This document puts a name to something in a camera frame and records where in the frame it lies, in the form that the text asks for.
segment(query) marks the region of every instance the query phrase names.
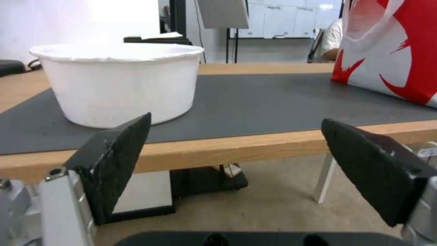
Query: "white shirt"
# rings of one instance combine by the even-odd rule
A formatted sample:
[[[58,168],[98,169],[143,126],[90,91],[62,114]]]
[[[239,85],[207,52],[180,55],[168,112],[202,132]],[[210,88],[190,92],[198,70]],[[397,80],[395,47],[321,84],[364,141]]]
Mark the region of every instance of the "white shirt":
[[[342,38],[343,22],[341,19],[338,19],[326,29],[320,47],[320,54],[323,55],[332,49],[338,49]]]

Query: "floor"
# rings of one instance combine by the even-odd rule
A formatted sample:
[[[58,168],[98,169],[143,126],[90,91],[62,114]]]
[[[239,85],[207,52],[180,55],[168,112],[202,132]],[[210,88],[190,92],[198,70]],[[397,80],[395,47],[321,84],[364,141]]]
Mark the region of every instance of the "floor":
[[[339,167],[323,204],[312,193],[323,156],[241,163],[249,186],[176,203],[175,214],[100,227],[96,245],[112,245],[143,231],[347,231],[399,236],[360,196]]]

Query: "black frame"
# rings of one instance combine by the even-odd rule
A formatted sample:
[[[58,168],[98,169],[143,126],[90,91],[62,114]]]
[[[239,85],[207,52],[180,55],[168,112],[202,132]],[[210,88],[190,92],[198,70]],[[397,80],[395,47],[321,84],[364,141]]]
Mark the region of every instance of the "black frame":
[[[170,0],[170,30],[187,37],[187,12],[185,0]]]

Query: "shopping bag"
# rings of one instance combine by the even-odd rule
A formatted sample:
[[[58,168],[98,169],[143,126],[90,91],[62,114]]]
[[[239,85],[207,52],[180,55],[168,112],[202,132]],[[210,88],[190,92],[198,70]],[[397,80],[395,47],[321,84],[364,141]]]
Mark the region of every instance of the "shopping bag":
[[[353,0],[332,80],[437,107],[437,1]]]

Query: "table leg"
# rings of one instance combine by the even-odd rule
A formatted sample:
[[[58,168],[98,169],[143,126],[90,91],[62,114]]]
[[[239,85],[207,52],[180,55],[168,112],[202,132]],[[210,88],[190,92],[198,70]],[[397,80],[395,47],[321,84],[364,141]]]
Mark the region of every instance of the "table leg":
[[[331,153],[325,155],[322,171],[320,171],[319,180],[313,196],[314,200],[319,204],[325,200],[326,192],[329,188],[329,183],[331,182],[331,177],[334,173],[336,164],[337,162],[332,157]]]

